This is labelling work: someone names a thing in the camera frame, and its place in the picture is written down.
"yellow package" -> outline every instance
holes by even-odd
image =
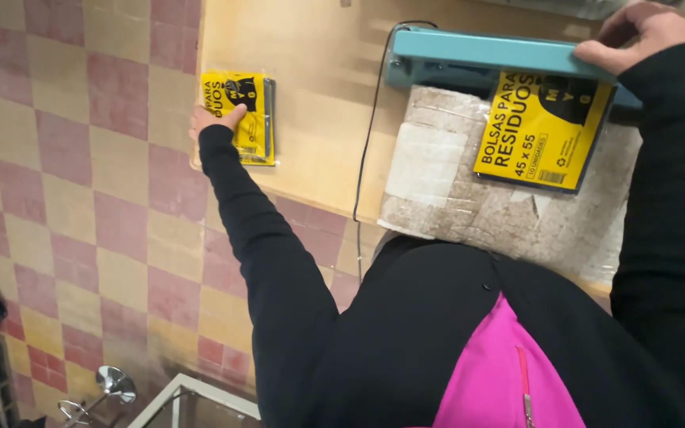
[[[612,94],[611,83],[502,71],[474,171],[576,193]]]
[[[274,165],[274,81],[263,73],[227,70],[202,73],[205,108],[216,117],[247,105],[247,114],[234,133],[232,143],[245,165]]]

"blue heat sealer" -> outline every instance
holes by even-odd
[[[572,55],[576,44],[495,34],[461,33],[402,24],[394,29],[385,82],[396,88],[425,84],[488,97],[501,69],[519,69],[615,82],[607,71]],[[641,102],[617,84],[615,106]]]

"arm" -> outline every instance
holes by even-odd
[[[619,80],[643,102],[645,118],[612,310],[685,386],[685,44]]]
[[[205,127],[200,158],[247,283],[261,417],[292,426],[337,306],[314,258],[240,164],[232,137],[226,126]]]

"black jacket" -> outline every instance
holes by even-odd
[[[431,426],[462,348],[503,290],[587,426],[685,426],[685,44],[619,80],[645,106],[614,318],[533,264],[398,238],[342,315],[311,255],[238,162],[199,137],[247,281],[267,426]]]

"pink zipper pocket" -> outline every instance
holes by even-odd
[[[520,373],[522,374],[522,403],[525,409],[525,427],[535,428],[533,423],[533,407],[530,405],[530,381],[528,379],[528,357],[521,346],[517,348],[517,355],[520,357]]]

